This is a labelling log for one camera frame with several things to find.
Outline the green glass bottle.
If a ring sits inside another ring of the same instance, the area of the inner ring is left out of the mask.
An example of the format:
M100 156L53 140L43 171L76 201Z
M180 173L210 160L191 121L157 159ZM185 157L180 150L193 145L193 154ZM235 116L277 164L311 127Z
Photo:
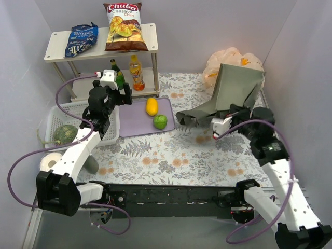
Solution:
M110 63L111 63L111 69L114 70L117 73L117 75L116 75L116 84L118 86L118 89L122 90L123 89L123 84L126 82L125 77L124 77L122 71L120 70L120 68L117 66L115 59L111 59Z

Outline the green canvas tote bag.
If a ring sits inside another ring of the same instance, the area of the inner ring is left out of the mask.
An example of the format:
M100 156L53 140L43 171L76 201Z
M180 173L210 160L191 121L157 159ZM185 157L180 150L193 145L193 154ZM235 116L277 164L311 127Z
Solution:
M252 109L264 82L263 71L221 64L211 99L177 112L176 118L181 125L190 126L207 117L224 118L232 104Z

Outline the orange juice bottle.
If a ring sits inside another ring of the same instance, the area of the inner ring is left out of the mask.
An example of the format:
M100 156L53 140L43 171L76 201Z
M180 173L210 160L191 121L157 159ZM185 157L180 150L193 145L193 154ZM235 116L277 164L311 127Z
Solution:
M143 91L145 83L143 80L143 68L136 55L132 55L129 62L129 72L132 77L132 87L135 91Z

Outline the yellow mango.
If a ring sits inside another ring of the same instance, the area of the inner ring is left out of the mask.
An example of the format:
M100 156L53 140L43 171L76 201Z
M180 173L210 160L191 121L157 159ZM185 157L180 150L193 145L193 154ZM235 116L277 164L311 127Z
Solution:
M158 113L158 102L155 98L148 98L146 102L146 112L150 116L155 116Z

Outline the green melon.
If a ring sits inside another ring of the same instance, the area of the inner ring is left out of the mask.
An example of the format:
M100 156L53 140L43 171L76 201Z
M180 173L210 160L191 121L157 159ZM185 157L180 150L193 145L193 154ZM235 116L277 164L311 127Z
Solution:
M76 137L78 129L71 124L64 124L56 128L53 141L58 145L70 144Z

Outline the orange plastic grocery bag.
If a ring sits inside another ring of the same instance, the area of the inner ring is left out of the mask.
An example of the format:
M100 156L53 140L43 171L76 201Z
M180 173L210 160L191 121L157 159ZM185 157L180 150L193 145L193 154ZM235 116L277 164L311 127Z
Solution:
M215 86L217 75L221 64L229 64L264 71L263 64L259 58L252 53L240 54L236 47L230 47L213 53L206 63L202 73L203 83L206 88Z

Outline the blue snack packet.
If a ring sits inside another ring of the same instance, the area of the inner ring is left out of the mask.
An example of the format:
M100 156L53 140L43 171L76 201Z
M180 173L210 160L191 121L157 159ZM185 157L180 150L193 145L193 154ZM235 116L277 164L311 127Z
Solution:
M92 48L98 40L98 33L99 27L93 22L72 27L64 56L73 58Z

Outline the cassava chips bag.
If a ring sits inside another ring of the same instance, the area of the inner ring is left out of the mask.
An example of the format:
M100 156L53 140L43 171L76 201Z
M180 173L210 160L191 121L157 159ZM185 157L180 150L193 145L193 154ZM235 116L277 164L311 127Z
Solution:
M104 3L108 17L106 51L147 51L143 39L141 3Z

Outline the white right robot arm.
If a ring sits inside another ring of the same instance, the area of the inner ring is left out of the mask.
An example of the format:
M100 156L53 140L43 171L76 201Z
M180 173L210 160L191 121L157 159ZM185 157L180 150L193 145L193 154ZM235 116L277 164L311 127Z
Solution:
M273 112L231 105L223 118L213 118L213 138L221 139L234 131L244 135L259 165L273 185L281 206L264 193L253 179L237 183L235 201L253 207L267 227L250 236L257 238L272 229L279 248L323 248L331 240L331 226L324 225L309 206L294 175L294 160L288 144L274 125Z

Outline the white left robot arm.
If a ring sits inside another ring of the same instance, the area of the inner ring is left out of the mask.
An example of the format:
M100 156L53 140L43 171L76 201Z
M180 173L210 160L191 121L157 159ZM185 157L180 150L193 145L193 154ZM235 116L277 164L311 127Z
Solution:
M117 89L103 86L101 80L93 82L74 144L49 171L40 171L36 177L40 209L73 216L80 206L91 201L101 208L110 203L110 194L103 190L102 184L77 185L76 180L91 151L106 134L114 108L132 104L130 85L125 83L123 89L124 94L121 94Z

